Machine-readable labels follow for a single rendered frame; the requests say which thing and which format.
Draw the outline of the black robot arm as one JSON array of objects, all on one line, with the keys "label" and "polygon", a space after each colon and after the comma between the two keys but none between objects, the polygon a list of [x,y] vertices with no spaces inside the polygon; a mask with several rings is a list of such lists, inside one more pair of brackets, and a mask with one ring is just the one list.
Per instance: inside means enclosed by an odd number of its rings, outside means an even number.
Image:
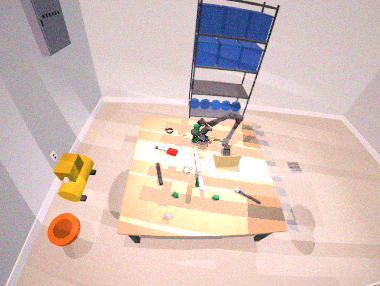
[{"label": "black robot arm", "polygon": [[[205,133],[207,133],[209,130],[213,131],[213,128],[211,128],[211,127],[216,126],[218,123],[220,123],[220,122],[222,122],[225,119],[228,119],[230,117],[233,118],[236,121],[235,121],[233,127],[231,128],[231,130],[229,131],[228,136],[226,138],[224,138],[223,141],[222,141],[222,146],[224,147],[224,150],[223,150],[223,155],[224,156],[231,156],[230,155],[229,140],[230,140],[231,136],[233,135],[234,131],[236,130],[236,128],[238,127],[238,125],[243,122],[243,119],[244,119],[243,116],[242,115],[237,115],[237,114],[230,113],[230,114],[224,115],[224,116],[222,116],[222,117],[220,117],[218,119],[213,119],[213,120],[210,120],[210,121],[207,121],[207,122],[204,120],[203,117],[197,121],[197,123],[200,125],[200,127],[204,126],[202,128],[202,130]],[[208,126],[208,125],[210,125],[211,127]],[[198,136],[199,136],[199,139],[198,139],[199,141],[201,141],[201,142],[206,142],[207,141],[207,139],[205,137],[206,134],[204,135],[204,133],[200,133],[200,134],[198,134]]]}]

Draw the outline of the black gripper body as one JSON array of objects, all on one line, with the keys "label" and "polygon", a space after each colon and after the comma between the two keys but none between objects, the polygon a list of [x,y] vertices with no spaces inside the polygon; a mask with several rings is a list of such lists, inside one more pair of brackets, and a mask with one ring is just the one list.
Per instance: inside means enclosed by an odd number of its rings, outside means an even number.
[{"label": "black gripper body", "polygon": [[[206,134],[203,130],[202,130],[202,128],[201,128],[201,130],[200,131],[198,131],[198,133],[196,132],[196,130],[194,130],[194,129],[192,129],[191,130],[191,135],[193,135],[193,136],[198,136],[198,134],[200,134],[200,133],[204,133],[204,135]],[[207,134],[206,134],[207,135]],[[207,141],[206,142],[208,142],[209,141],[209,138],[208,138],[208,136],[205,136],[206,137],[206,139],[207,139]]]}]

